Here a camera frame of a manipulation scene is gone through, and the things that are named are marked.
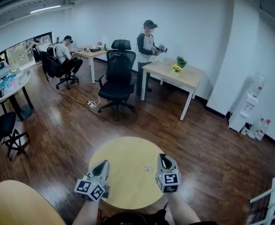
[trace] window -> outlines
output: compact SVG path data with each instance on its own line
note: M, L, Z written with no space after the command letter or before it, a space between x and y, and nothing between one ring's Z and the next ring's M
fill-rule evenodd
M52 33L45 33L18 43L0 52L0 57L6 60L6 62L10 65L11 70L13 71L17 68L22 68L30 64L34 64L35 59L32 50L34 41L39 42L38 46L40 50L46 51L47 47L52 43Z

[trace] flower pot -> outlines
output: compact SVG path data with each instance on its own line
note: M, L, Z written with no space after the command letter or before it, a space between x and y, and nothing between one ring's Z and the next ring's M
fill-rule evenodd
M172 71L171 74L172 74L173 76L179 76L181 73Z

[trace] fluorescent light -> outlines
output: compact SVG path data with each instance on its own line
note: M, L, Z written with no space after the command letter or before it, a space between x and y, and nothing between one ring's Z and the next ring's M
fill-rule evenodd
M31 13L37 13L37 12L40 12L40 11L44 11L44 10L48 10L48 9L52 9L52 8L59 8L59 7L61 7L61 5L38 9L38 10L32 11Z

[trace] round wooden table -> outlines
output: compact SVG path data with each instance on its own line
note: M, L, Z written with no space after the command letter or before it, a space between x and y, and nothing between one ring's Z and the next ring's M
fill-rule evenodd
M137 137L117 138L100 147L90 166L104 160L110 163L109 196L102 199L122 209L140 209L159 200L163 194L155 174L160 153L155 144Z
M0 225L65 225L55 209L31 187L18 181L0 183Z

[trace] shoe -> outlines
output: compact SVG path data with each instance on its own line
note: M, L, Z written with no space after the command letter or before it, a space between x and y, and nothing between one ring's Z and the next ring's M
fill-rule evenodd
M76 77L75 74L74 75L70 75L69 78L72 79L72 80L78 80L78 77Z

